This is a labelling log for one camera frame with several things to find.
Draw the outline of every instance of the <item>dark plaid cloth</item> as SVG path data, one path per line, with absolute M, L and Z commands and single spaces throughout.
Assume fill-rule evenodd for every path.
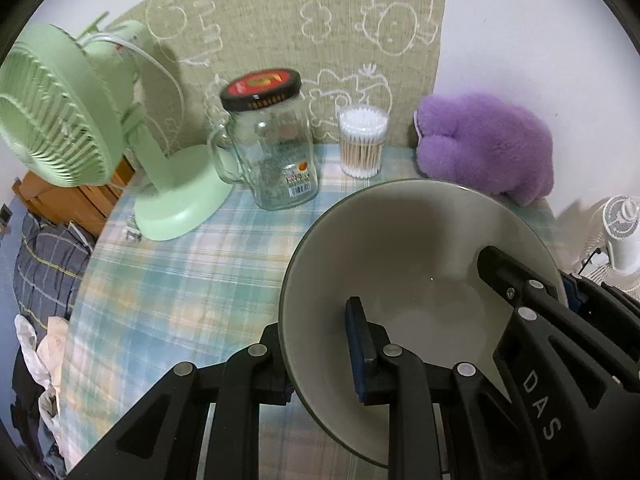
M 25 215 L 14 291 L 20 313 L 33 325 L 38 341 L 47 333 L 50 316 L 71 317 L 94 245 L 94 238 L 73 223 L 55 226 Z

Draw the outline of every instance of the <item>white cloth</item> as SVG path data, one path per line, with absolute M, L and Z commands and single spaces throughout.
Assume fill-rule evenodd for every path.
M 31 323 L 24 316 L 18 314 L 14 324 L 27 370 L 33 380 L 45 389 L 38 399 L 40 417 L 56 439 L 60 455 L 64 458 L 66 445 L 60 435 L 58 399 L 60 398 L 62 360 L 65 355 L 69 322 L 63 317 L 49 317 L 47 335 L 44 336 L 37 350 L 36 332 Z

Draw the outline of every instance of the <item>white lettering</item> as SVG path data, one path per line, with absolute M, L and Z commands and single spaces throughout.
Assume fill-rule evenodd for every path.
M 529 377 L 527 377 L 527 380 L 524 381 L 524 384 L 522 386 L 524 386 L 524 389 L 528 394 L 530 394 L 536 388 L 536 386 L 538 386 L 538 374 L 535 370 L 531 371 Z
M 545 411 L 545 406 L 548 403 L 548 400 L 549 400 L 549 397 L 546 396 L 544 399 L 537 400 L 532 404 L 532 406 L 535 406 L 538 409 L 538 416 L 536 418 L 540 418 L 540 415 L 542 415 L 542 412 Z
M 562 430 L 562 424 L 560 424 L 560 419 L 554 418 L 549 424 L 549 433 L 546 432 L 546 428 L 542 429 L 542 433 L 545 435 L 545 440 L 551 440 L 556 434 L 556 430 Z

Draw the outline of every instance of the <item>orange wooden cabinet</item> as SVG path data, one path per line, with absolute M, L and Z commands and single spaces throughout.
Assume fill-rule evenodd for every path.
M 111 182 L 125 187 L 133 170 L 122 159 Z M 75 222 L 98 237 L 115 206 L 121 190 L 114 186 L 57 187 L 34 173 L 16 180 L 12 189 L 29 211 L 54 224 Z

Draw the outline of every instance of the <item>black cable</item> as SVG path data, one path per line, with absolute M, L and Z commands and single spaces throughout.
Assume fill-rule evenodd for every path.
M 589 256 L 587 258 L 587 261 L 584 262 L 582 264 L 582 267 L 580 268 L 580 270 L 578 271 L 578 274 L 582 274 L 582 271 L 584 270 L 584 268 L 589 265 L 589 262 L 591 261 L 591 259 L 596 255 L 596 254 L 600 254 L 602 252 L 602 248 L 598 247 L 596 250 L 593 251 L 593 253 L 591 253 L 591 256 Z

